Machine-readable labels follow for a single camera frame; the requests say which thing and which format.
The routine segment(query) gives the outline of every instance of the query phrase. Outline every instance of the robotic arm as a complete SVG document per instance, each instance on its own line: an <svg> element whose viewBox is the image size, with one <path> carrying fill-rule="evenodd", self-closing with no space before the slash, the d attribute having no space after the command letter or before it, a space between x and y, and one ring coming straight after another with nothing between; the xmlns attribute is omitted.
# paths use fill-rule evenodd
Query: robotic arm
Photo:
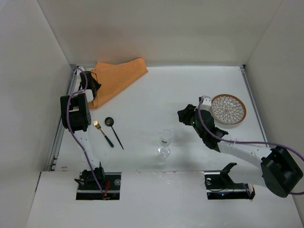
<svg viewBox="0 0 304 228"><path fill-rule="evenodd" d="M192 126L208 148L217 152L236 156L257 167L257 172L255 174L243 173L241 175L232 174L228 176L230 169L236 165L236 163L231 163L219 173L221 178L226 179L226 183L232 181L233 183L247 182L266 186L275 195L283 198L287 197L303 177L303 172L289 152L278 146L271 149L251 144L224 142L216 139L202 126L199 112L204 124L212 133L219 138L232 140L228 132L215 126L213 117L210 112L207 111L211 107L210 98L204 96L201 99L204 99L203 110L198 110L197 107L189 104L184 110L177 112L179 122Z"/></svg>

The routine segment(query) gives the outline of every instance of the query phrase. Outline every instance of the glass base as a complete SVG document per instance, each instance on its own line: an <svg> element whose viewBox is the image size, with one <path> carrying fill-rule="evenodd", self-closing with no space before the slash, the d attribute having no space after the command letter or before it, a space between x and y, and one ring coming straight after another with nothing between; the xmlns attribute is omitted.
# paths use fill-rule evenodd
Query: glass base
<svg viewBox="0 0 304 228"><path fill-rule="evenodd" d="M163 157L163 158L166 158L170 155L170 148L169 147L163 147L161 146L160 148L158 148L158 154Z"/></svg>

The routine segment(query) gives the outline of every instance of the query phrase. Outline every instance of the brown rim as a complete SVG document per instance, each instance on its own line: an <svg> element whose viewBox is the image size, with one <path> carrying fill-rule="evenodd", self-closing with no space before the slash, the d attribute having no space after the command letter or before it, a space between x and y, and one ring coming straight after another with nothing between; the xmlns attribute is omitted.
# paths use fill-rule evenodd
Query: brown rim
<svg viewBox="0 0 304 228"><path fill-rule="evenodd" d="M242 106L243 109L244 109L244 116L243 116L243 118L242 118L239 122L237 122L237 123L232 123L232 124L231 124L231 123L226 123L226 122L220 121L218 118L215 117L215 115L213 114L212 104L213 104L213 101L214 101L215 99L217 99L217 98L219 98L219 97L221 97L221 96L230 96L230 97L236 99L236 100L241 104L241 106ZM212 110L213 116L217 119L217 121L219 121L219 122L221 122L221 123L223 123L223 124L229 124L229 125L234 125L234 124L238 124L238 123L242 122L242 121L245 119L246 115L247 115L247 111L246 111L246 107L245 107L244 103L243 103L240 99L238 99L236 96L233 96L233 95L230 95L230 94L220 94L220 95L215 96L215 97L212 99L212 101L211 101L211 110Z"/></svg>

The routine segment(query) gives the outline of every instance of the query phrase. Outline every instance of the black ladle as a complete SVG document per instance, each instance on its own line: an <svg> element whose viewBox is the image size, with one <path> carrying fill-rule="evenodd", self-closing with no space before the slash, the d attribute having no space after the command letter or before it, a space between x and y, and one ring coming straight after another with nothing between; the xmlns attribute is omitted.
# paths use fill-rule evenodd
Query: black ladle
<svg viewBox="0 0 304 228"><path fill-rule="evenodd" d="M104 120L104 123L105 123L105 125L107 125L108 127L112 127L112 130L113 130L113 132L114 132L114 134L115 134L115 136L116 136L116 138L117 138L119 144L121 145L122 149L124 150L124 147L123 147L122 143L120 142L120 140L119 140L119 138L118 138L118 136L117 136L117 134L116 134L116 132L114 131L114 128L113 128L114 119L111 118L111 117L107 117L107 118Z"/></svg>

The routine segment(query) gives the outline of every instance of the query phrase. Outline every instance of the brown patterned bowl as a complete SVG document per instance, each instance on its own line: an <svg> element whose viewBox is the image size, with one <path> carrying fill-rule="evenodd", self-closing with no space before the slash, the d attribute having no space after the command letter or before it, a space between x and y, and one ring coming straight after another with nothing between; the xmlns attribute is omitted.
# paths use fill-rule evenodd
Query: brown patterned bowl
<svg viewBox="0 0 304 228"><path fill-rule="evenodd" d="M213 116L223 124L238 124L246 117L246 107L237 97L220 94L212 99Z"/></svg>

